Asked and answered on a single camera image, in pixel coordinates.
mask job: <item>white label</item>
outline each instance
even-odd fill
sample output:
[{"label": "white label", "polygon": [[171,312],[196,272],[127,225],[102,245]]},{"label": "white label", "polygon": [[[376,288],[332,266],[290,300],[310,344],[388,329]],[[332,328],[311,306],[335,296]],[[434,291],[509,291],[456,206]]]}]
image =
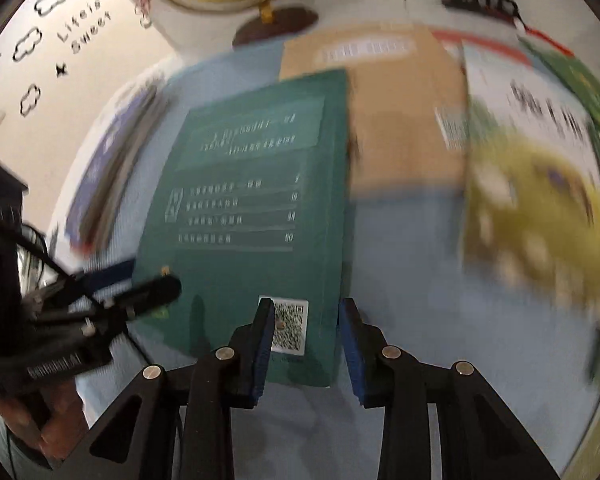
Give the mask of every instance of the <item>white label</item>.
[{"label": "white label", "polygon": [[386,56],[406,56],[416,49],[409,38],[400,36],[367,36],[353,38],[322,49],[316,56],[316,65],[341,65],[351,61],[369,60]]},{"label": "white label", "polygon": [[463,150],[466,141],[466,114],[436,110],[436,120],[448,150]]},{"label": "white label", "polygon": [[307,300],[271,298],[276,309],[276,329],[273,333],[272,352],[304,355],[306,343],[306,322],[309,314]]}]

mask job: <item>green book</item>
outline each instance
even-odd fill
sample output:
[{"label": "green book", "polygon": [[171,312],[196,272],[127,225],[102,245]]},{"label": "green book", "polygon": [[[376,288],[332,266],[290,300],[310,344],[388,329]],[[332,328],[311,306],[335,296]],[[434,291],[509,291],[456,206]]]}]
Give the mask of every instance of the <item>green book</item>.
[{"label": "green book", "polygon": [[555,50],[543,50],[529,41],[523,41],[523,44],[578,97],[600,131],[600,81],[591,70],[577,57],[565,56]]},{"label": "green book", "polygon": [[347,76],[319,73],[189,112],[162,171],[134,280],[182,280],[139,321],[193,356],[228,343],[261,297],[276,305],[268,379],[334,372],[347,181]]}]

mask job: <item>qr code sticker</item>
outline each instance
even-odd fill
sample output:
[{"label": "qr code sticker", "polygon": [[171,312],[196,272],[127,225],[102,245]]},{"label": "qr code sticker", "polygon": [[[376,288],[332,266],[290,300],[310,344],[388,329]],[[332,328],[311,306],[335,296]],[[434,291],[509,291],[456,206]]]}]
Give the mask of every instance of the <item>qr code sticker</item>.
[{"label": "qr code sticker", "polygon": [[306,322],[309,302],[288,298],[271,298],[276,311],[276,328],[273,333],[272,352],[304,355]]},{"label": "qr code sticker", "polygon": [[462,112],[436,110],[436,119],[448,150],[462,150],[466,142],[466,116]]}]

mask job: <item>white wall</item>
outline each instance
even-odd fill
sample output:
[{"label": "white wall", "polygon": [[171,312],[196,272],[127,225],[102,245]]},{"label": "white wall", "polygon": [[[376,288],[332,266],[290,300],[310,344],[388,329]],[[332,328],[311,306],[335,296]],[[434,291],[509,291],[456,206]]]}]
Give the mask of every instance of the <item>white wall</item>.
[{"label": "white wall", "polygon": [[[0,35],[0,161],[29,186],[27,221],[46,229],[101,108],[173,53],[153,27],[141,25],[131,0],[24,2]],[[66,65],[67,75],[58,75],[56,64]]]}]

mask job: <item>person's hand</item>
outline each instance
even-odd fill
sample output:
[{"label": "person's hand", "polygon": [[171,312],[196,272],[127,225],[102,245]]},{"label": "person's hand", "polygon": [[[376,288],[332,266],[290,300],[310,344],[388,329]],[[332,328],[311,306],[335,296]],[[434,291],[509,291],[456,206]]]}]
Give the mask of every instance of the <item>person's hand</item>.
[{"label": "person's hand", "polygon": [[75,390],[74,381],[46,388],[44,394],[50,404],[51,419],[40,432],[31,431],[35,422],[17,399],[0,399],[0,416],[27,446],[41,451],[48,458],[64,460],[89,431],[82,412],[82,399]]}]

